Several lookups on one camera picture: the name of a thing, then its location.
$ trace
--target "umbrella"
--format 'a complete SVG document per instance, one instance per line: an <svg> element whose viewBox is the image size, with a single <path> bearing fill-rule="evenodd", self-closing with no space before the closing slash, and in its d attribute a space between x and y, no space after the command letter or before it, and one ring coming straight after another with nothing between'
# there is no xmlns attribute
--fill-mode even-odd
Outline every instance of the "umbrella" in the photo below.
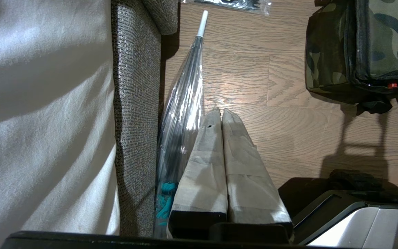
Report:
<svg viewBox="0 0 398 249"><path fill-rule="evenodd" d="M167 238L166 227L177 185L187 165L202 121L202 40L208 11L182 66L159 132L153 237Z"/></svg>

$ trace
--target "plastic bag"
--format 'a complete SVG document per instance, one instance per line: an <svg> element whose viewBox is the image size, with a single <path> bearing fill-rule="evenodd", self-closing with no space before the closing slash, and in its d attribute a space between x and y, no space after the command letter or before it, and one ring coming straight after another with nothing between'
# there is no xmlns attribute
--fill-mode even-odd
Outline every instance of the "plastic bag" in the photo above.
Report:
<svg viewBox="0 0 398 249"><path fill-rule="evenodd" d="M180 0L181 3L207 3L214 6L246 11L264 16L270 15L271 0Z"/></svg>
<svg viewBox="0 0 398 249"><path fill-rule="evenodd" d="M193 149L203 117L202 40L207 11L199 33L180 70L159 132L153 237L167 238L166 227L179 181Z"/></svg>

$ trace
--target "white fabric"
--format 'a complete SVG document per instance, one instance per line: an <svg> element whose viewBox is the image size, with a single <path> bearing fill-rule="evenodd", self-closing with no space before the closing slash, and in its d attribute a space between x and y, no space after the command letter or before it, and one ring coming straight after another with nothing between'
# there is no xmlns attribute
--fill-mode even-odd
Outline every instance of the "white fabric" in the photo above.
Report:
<svg viewBox="0 0 398 249"><path fill-rule="evenodd" d="M0 246L119 232L110 29L109 1L0 0Z"/></svg>

